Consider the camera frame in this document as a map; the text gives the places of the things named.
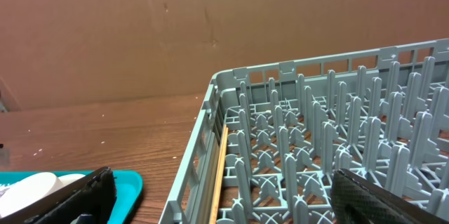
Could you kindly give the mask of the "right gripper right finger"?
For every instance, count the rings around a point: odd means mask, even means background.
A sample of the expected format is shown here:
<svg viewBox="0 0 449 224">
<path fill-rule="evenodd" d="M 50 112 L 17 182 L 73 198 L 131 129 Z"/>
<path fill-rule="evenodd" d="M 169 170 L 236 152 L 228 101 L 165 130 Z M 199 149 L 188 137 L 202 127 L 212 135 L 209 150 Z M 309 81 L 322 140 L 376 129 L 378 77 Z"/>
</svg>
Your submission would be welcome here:
<svg viewBox="0 0 449 224">
<path fill-rule="evenodd" d="M 448 224 L 348 169 L 334 172 L 330 200 L 338 223 Z"/>
</svg>

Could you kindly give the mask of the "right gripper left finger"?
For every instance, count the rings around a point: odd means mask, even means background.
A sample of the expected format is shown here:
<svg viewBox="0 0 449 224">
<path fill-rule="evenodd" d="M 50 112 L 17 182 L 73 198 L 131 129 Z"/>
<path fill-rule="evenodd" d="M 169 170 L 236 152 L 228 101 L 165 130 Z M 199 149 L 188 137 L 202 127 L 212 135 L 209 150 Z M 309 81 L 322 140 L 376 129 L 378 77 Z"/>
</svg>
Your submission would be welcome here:
<svg viewBox="0 0 449 224">
<path fill-rule="evenodd" d="M 105 166 L 1 218 L 2 223 L 71 223 L 87 214 L 92 223 L 108 222 L 116 202 L 113 171 Z"/>
</svg>

